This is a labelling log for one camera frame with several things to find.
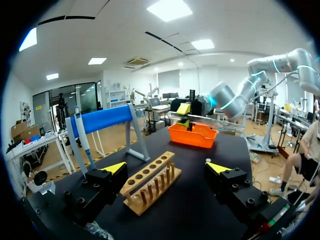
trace computer monitor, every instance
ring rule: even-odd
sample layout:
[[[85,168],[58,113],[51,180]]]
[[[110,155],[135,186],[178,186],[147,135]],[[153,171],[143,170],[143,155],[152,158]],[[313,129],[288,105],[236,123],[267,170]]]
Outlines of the computer monitor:
[[[163,97],[164,99],[169,99],[169,98],[170,98],[170,93],[163,93],[163,94],[162,94],[162,97]]]
[[[306,119],[307,119],[309,122],[312,122],[313,119],[314,119],[314,114],[313,114],[312,112],[308,112],[308,115],[307,115]]]
[[[161,105],[160,100],[157,97],[150,98],[149,102],[150,102],[151,107],[156,107],[156,106],[160,106]]]
[[[179,97],[179,94],[176,92],[176,93],[171,93],[171,98],[178,98]]]

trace ceiling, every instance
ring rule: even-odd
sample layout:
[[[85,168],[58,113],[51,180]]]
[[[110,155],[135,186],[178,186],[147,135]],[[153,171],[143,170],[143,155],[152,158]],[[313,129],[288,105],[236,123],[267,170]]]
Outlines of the ceiling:
[[[311,38],[274,1],[184,0],[193,14],[164,22],[146,8],[159,0],[61,0],[39,19],[37,44],[17,54],[14,73],[30,88],[94,77],[103,70],[121,71],[125,62],[140,56],[151,63],[182,58],[182,68],[204,65],[245,67],[248,60],[282,54],[295,48],[312,51]],[[63,20],[47,22],[65,16]],[[84,16],[87,19],[68,19]],[[150,35],[159,36],[182,52]],[[211,39],[214,49],[193,49],[190,42]],[[220,55],[195,56],[212,52]],[[106,57],[88,65],[92,57]],[[177,69],[181,59],[159,64]],[[142,73],[154,73],[154,67]],[[59,72],[59,79],[46,75]]]

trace cardboard box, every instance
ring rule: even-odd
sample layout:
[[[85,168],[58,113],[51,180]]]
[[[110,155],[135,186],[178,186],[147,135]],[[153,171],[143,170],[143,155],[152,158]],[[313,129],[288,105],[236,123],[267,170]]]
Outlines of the cardboard box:
[[[28,127],[26,130],[24,130],[22,133],[20,133],[20,137],[23,140],[32,138],[36,135],[39,135],[39,137],[41,136],[38,125],[33,125],[31,127]]]
[[[27,122],[26,121],[14,125],[11,128],[12,137],[14,138],[14,137],[18,136],[19,134],[21,134],[26,129],[27,129]]]

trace glass door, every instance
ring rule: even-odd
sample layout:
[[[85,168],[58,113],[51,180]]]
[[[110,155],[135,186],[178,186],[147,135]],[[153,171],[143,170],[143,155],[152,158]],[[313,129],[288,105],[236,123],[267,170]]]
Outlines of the glass door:
[[[39,128],[43,128],[46,133],[48,130],[53,129],[49,92],[40,93],[32,98],[35,124],[37,124]]]
[[[94,82],[75,85],[76,104],[82,114],[97,111],[96,84]]]
[[[95,89],[96,89],[96,99],[97,99],[96,106],[97,106],[97,109],[98,109],[98,110],[102,110],[102,109],[103,109],[103,106],[102,106],[102,86],[101,86],[101,80],[98,81],[98,82],[95,84]]]

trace sneaker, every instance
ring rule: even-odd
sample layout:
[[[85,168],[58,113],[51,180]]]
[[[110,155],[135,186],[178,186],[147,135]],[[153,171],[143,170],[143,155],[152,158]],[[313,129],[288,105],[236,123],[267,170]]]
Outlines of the sneaker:
[[[284,191],[281,191],[281,188],[278,187],[278,188],[270,188],[269,189],[269,194],[271,196],[279,196],[279,197],[283,197],[285,195],[285,192]]]

